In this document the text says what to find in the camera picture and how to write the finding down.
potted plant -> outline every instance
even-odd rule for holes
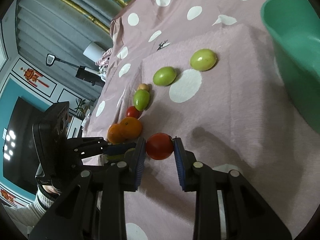
[[[76,99],[77,107],[75,108],[75,111],[77,112],[77,116],[79,119],[83,120],[85,117],[85,113],[88,110],[88,105],[85,102],[85,99]]]

red tomato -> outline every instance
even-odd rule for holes
[[[130,106],[127,109],[127,112],[125,114],[125,117],[134,117],[134,118],[139,118],[140,117],[141,112],[139,112],[134,106]]]
[[[154,160],[164,160],[173,152],[173,142],[169,135],[156,133],[146,143],[146,152]]]

small yellow fruit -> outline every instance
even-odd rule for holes
[[[138,90],[140,90],[140,89],[149,92],[149,86],[148,86],[147,84],[140,84],[140,85],[138,86]]]

green bowl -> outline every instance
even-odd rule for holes
[[[320,19],[308,0],[267,0],[261,19],[300,114],[320,133]]]

television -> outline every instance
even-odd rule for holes
[[[33,140],[32,125],[43,112],[18,98],[11,114],[3,147],[3,176],[18,187],[36,194],[35,175],[39,159]]]

